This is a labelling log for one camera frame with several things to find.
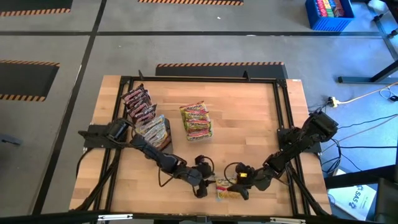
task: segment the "white wire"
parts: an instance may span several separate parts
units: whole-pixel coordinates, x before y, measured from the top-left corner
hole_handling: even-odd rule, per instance
[[[390,95],[389,95],[389,96],[384,96],[384,95],[382,94],[383,91],[388,91]],[[380,94],[381,97],[383,97],[384,99],[389,99],[389,98],[392,97],[392,96],[396,96],[396,94],[391,90],[390,87],[387,87],[387,88],[385,88],[385,89],[383,89],[383,90],[380,90],[379,94]]]
[[[386,88],[392,87],[392,86],[394,86],[394,85],[396,85],[396,84],[398,84],[398,82],[395,82],[395,83],[393,83],[393,84],[390,84],[390,85],[388,85],[388,86],[386,86],[386,87],[383,87],[383,88],[380,88],[380,89],[378,89],[378,90],[374,90],[374,91],[372,91],[372,92],[370,92],[370,93],[367,93],[367,94],[364,94],[364,95],[362,95],[362,96],[353,98],[352,100],[348,100],[348,101],[344,101],[344,102],[339,101],[338,104],[347,104],[347,103],[351,103],[351,102],[353,102],[353,101],[355,101],[355,100],[358,100],[358,99],[360,99],[360,98],[363,98],[363,97],[368,96],[368,95],[370,95],[370,94],[373,94],[373,93],[375,93],[375,92],[385,90]]]

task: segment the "wooden table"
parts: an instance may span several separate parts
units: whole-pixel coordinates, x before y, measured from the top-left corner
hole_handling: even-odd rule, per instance
[[[99,91],[93,120],[94,124],[111,121],[120,76],[105,76]],[[194,165],[200,154],[212,158],[215,173],[223,175],[230,162],[243,162],[255,168],[261,166],[269,154],[277,152],[276,129],[279,124],[275,109],[272,85],[260,83],[199,83],[199,82],[143,82],[157,103],[157,114],[170,120],[173,153]],[[301,127],[308,118],[302,82],[287,80],[292,114],[296,126]],[[204,100],[214,123],[214,136],[202,142],[188,142],[185,138],[178,107]],[[103,161],[104,149],[92,150],[81,162],[70,208],[79,206],[97,184]],[[320,161],[314,154],[302,153],[305,183],[317,202],[330,213]],[[174,213],[182,215],[278,215],[291,216],[288,187],[273,180],[264,192],[249,190],[250,199],[216,199],[215,185],[208,187],[208,196],[198,199],[192,188],[181,180],[172,180],[160,188],[158,167],[138,150],[125,148],[121,160],[111,206],[112,212]],[[168,176],[162,175],[164,182]],[[100,208],[108,187],[105,186]],[[299,188],[295,188],[299,211],[302,200]]]

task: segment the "concrete floor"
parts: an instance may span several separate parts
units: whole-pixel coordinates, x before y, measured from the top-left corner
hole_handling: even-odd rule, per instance
[[[3,30],[90,31],[100,0],[74,0],[70,14],[0,18]],[[243,7],[145,4],[108,1],[100,31],[300,31],[311,32],[304,0],[247,0]],[[353,4],[356,20],[345,31],[377,32],[364,4]],[[0,36],[0,59],[60,62],[61,67],[44,103],[0,101],[2,132],[24,140],[20,147],[0,145],[0,217],[30,212],[45,163],[78,73],[88,37]],[[103,75],[154,75],[158,63],[281,61],[289,78],[302,79],[308,106],[328,96],[340,101],[381,85],[336,83],[340,75],[369,77],[393,62],[381,37],[235,37],[235,36],[115,36],[97,37],[76,101],[65,142],[43,212],[68,210],[75,184],[75,167],[83,139],[78,130],[91,121]],[[328,108],[346,126],[397,113],[398,105],[378,93],[354,103]],[[370,125],[342,129],[341,139]],[[398,119],[344,141],[344,146],[397,144]],[[393,149],[344,149],[362,169],[395,163]],[[337,155],[336,148],[322,160]],[[345,159],[341,167],[356,169]]]

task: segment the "blue plastic bin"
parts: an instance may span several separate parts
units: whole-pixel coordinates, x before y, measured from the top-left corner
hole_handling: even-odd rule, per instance
[[[305,2],[308,20],[310,21],[310,26],[313,30],[343,31],[344,28],[355,18],[349,0],[340,0],[345,12],[344,17],[321,17],[317,11],[316,1],[317,0],[307,0]]]

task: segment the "stack of snack bars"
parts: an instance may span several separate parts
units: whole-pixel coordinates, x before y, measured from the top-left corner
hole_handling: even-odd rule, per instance
[[[127,114],[136,126],[155,118],[156,105],[152,104],[144,84],[124,94],[122,99],[126,105]]]
[[[317,0],[315,5],[322,17],[344,17],[344,9],[340,0]]]
[[[135,131],[158,150],[163,150],[172,141],[170,123],[164,118],[164,115],[160,115],[145,125],[135,128]]]
[[[212,137],[213,129],[211,128],[209,111],[204,101],[181,106],[180,112],[188,141]]]
[[[135,125],[135,132],[158,150],[163,150],[170,142],[170,123],[164,115],[156,117],[156,104],[152,104],[148,90],[141,84],[121,98],[127,114]]]

